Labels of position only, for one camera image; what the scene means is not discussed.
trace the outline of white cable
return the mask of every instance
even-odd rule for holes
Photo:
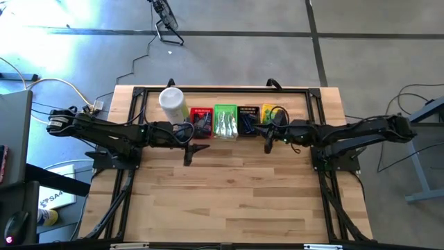
[[[36,84],[38,84],[38,83],[41,83],[42,81],[48,81],[48,80],[51,80],[51,81],[60,81],[60,82],[62,82],[62,83],[64,83],[64,84],[67,84],[68,86],[70,86],[71,88],[73,88],[74,89],[74,91],[76,91],[76,93],[83,99],[83,101],[89,106],[89,107],[93,107],[93,105],[82,95],[82,93],[80,93],[80,91],[76,88],[76,86],[74,86],[72,83],[69,83],[69,82],[67,82],[67,81],[65,81],[65,80],[62,80],[62,79],[60,79],[60,78],[43,78],[43,79],[40,79],[40,80],[38,80],[38,81],[35,81],[34,83],[31,83],[30,85],[26,85],[26,81],[25,81],[25,78],[23,77],[23,75],[22,75],[22,73],[20,73],[20,71],[16,68],[16,67],[14,67],[14,65],[12,65],[10,62],[8,62],[7,60],[5,60],[4,58],[2,58],[2,57],[0,57],[0,59],[2,59],[2,61],[4,61],[5,63],[7,63],[7,64],[9,64],[18,74],[19,74],[19,76],[20,76],[20,78],[22,79],[22,82],[23,82],[23,87],[24,87],[24,90],[30,90],[31,88],[33,88],[34,87],[34,85],[36,85]],[[43,124],[48,124],[47,122],[45,122],[45,121],[42,121],[41,119],[38,119],[37,117],[35,117],[33,114],[31,114],[31,117],[34,119],[34,120],[36,120],[36,121],[38,121],[38,122],[40,122],[40,123],[43,123]]]
[[[48,168],[51,168],[51,167],[54,167],[54,166],[58,166],[58,165],[61,165],[61,164],[65,164],[65,163],[78,163],[78,162],[87,162],[87,161],[94,161],[94,160],[92,160],[92,159],[66,160],[66,161],[62,161],[62,162],[58,162],[58,163],[49,165],[47,167],[44,167],[43,169],[48,169]]]

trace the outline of gray floor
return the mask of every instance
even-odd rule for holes
[[[0,17],[0,31],[9,34],[0,40],[1,56],[23,72],[71,81],[90,101],[114,89],[115,78],[131,71],[133,58],[146,52],[151,39],[151,36],[47,35],[22,26],[68,24],[72,28],[149,30],[151,16],[145,0],[42,0],[38,4],[26,2],[28,8],[23,8],[21,2],[8,6]],[[440,0],[311,2],[319,32],[444,32],[441,14],[444,2]],[[303,0],[170,0],[170,4],[181,31],[310,31]],[[273,77],[282,85],[320,85],[309,37],[185,36],[184,39],[184,47],[155,40],[150,56],[138,60],[135,74],[122,78],[119,84],[166,84],[169,78],[174,78],[177,84],[263,85],[267,78]],[[443,83],[444,40],[320,39],[320,45],[328,85],[340,88],[348,115],[367,117],[384,113],[387,103],[405,85]],[[0,72],[11,69],[1,63]],[[0,82],[0,93],[20,89],[20,82]],[[443,95],[444,87],[413,87],[407,91],[433,99]],[[67,86],[56,82],[43,82],[35,87],[34,93],[34,101],[58,107],[84,104]],[[105,100],[109,105],[110,97]],[[402,104],[414,111],[424,103],[415,97],[403,97]],[[399,110],[394,103],[390,113]],[[437,138],[419,138],[417,147],[433,144]],[[375,239],[444,248],[444,198],[407,205],[404,195],[420,191],[411,161],[376,174],[379,149],[380,145],[371,146],[359,158]],[[43,125],[32,123],[29,163],[46,166],[86,158],[83,153],[88,150],[87,145],[75,139],[50,137]],[[433,157],[440,149],[434,150]],[[384,155],[387,165],[407,152],[404,145],[387,144]],[[435,159],[423,163],[433,188],[444,188],[444,171],[430,168],[439,162],[440,159]],[[63,229],[66,235],[72,230],[68,229]],[[59,240],[52,235],[42,239]]]

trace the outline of mouse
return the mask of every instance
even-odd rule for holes
[[[29,213],[24,211],[15,212],[6,223],[5,241],[7,245],[18,245],[26,238],[26,220]]]

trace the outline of wooden table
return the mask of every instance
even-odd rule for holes
[[[116,86],[110,121],[126,122],[133,87]],[[344,124],[338,88],[323,87],[321,94],[327,123]],[[167,120],[158,95],[150,93],[148,97],[148,121]],[[270,103],[284,106],[291,119],[308,119],[307,104],[301,94],[185,96],[189,107]],[[183,167],[183,151],[179,149],[144,149],[136,171],[125,241],[327,242],[319,180],[311,168],[308,149],[300,147],[301,153],[296,154],[289,145],[276,142],[272,152],[265,154],[262,137],[197,143],[211,147],[195,154],[190,167]],[[88,234],[109,208],[115,176],[116,171],[106,170],[92,182],[80,236]],[[372,238],[357,179],[350,173],[339,172],[338,182],[345,211],[362,233]],[[334,212],[332,218],[339,235]]]

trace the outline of white container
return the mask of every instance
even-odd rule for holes
[[[163,90],[159,95],[159,103],[171,124],[182,124],[189,117],[185,97],[176,87]]]

